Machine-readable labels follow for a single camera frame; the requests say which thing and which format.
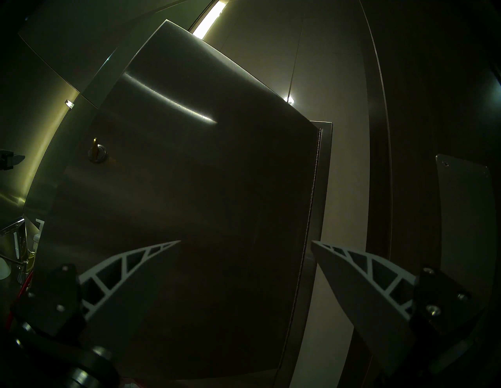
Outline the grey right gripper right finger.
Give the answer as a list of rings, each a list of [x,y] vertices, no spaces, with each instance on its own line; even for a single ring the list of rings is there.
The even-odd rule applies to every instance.
[[[440,269],[413,275],[382,257],[312,241],[345,315],[386,376],[438,375],[471,345],[481,302]]]

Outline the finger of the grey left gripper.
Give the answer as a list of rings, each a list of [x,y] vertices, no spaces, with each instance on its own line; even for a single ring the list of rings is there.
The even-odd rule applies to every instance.
[[[15,154],[13,151],[9,150],[0,150],[1,158],[0,158],[0,170],[8,171],[12,170],[14,166],[20,164],[24,159],[25,155]]]

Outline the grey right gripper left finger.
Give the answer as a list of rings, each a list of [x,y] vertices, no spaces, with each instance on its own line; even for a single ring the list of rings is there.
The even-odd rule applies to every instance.
[[[61,263],[15,302],[20,328],[50,341],[122,352],[149,313],[180,241],[118,253],[79,274]]]

